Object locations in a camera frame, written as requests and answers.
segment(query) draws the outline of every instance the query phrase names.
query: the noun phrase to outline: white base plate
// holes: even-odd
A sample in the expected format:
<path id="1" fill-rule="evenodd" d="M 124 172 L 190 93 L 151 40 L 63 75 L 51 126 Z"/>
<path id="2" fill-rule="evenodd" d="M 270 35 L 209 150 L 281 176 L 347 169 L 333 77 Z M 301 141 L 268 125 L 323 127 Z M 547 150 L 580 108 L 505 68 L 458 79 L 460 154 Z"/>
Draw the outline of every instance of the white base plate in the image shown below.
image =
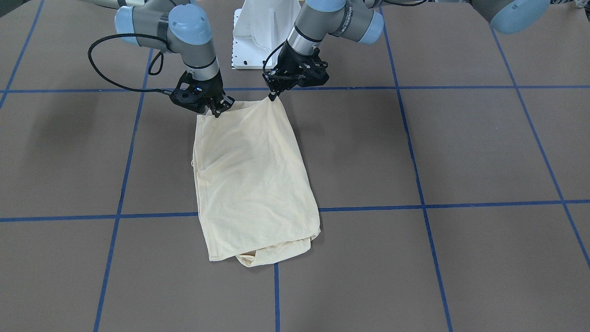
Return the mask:
<path id="1" fill-rule="evenodd" d="M 241 8 L 236 9 L 234 12 L 234 27 L 240 17 L 240 13 L 242 13 Z M 262 69 L 262 61 L 266 60 L 269 54 L 269 50 L 256 46 L 252 39 L 234 36 L 231 67 L 233 69 Z M 274 67 L 277 62 L 277 56 L 278 52 L 269 59 L 266 65 L 267 69 Z"/>

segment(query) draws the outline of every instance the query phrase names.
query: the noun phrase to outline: folded cloth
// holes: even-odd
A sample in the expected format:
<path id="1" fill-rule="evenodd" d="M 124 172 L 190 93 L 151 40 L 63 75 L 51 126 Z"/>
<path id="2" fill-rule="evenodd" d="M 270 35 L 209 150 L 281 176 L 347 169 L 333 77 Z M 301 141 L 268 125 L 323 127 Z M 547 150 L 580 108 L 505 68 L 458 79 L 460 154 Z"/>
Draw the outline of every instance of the folded cloth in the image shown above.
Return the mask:
<path id="1" fill-rule="evenodd" d="M 316 201 L 293 129 L 277 98 L 235 102 L 199 115 L 193 153 L 199 220 L 210 261 L 247 267 L 310 249 L 320 233 Z"/>

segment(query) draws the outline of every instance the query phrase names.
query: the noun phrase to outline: cloth fold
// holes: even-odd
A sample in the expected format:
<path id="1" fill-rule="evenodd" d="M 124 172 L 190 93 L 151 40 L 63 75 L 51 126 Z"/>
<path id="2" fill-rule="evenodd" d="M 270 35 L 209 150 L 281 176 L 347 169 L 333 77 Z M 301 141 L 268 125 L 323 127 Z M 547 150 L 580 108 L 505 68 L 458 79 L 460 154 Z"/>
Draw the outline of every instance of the cloth fold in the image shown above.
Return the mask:
<path id="1" fill-rule="evenodd" d="M 278 98 L 197 116 L 192 164 L 209 260 L 251 267 L 310 249 L 319 212 Z"/>

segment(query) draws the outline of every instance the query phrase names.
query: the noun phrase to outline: beige cloth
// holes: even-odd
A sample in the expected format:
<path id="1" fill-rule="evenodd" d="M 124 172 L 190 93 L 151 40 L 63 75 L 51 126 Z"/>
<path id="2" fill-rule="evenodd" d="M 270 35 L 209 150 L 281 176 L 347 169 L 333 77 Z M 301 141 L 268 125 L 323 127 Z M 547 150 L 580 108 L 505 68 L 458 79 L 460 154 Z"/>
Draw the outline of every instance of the beige cloth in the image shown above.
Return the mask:
<path id="1" fill-rule="evenodd" d="M 317 204 L 293 129 L 277 98 L 199 115 L 193 153 L 209 260 L 247 267 L 300 255 L 320 233 Z"/>

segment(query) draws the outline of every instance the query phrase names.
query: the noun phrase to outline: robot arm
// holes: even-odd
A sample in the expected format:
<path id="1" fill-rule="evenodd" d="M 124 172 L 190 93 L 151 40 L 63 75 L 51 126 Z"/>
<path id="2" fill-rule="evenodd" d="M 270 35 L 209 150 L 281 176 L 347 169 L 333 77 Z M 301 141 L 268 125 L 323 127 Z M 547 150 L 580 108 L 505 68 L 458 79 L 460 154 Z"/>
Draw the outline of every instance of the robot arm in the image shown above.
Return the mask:
<path id="1" fill-rule="evenodd" d="M 264 68 L 271 100 L 301 87 L 324 85 L 327 62 L 319 57 L 319 45 L 327 34 L 362 44 L 373 44 L 383 31 L 381 14 L 371 10 L 395 0 L 306 0 L 295 25 L 282 44 L 277 65 Z M 535 22 L 549 6 L 548 0 L 470 0 L 471 6 L 493 28 L 505 34 L 518 32 Z"/>
<path id="2" fill-rule="evenodd" d="M 89 2 L 108 7 L 125 3 L 121 0 Z M 233 98 L 223 90 L 211 26 L 199 6 L 187 0 L 150 0 L 142 6 L 123 5 L 115 15 L 115 27 L 119 34 L 157 37 L 124 37 L 128 43 L 181 55 L 186 71 L 174 91 L 163 91 L 174 104 L 199 114 L 205 113 L 208 107 L 216 117 L 233 105 Z"/>

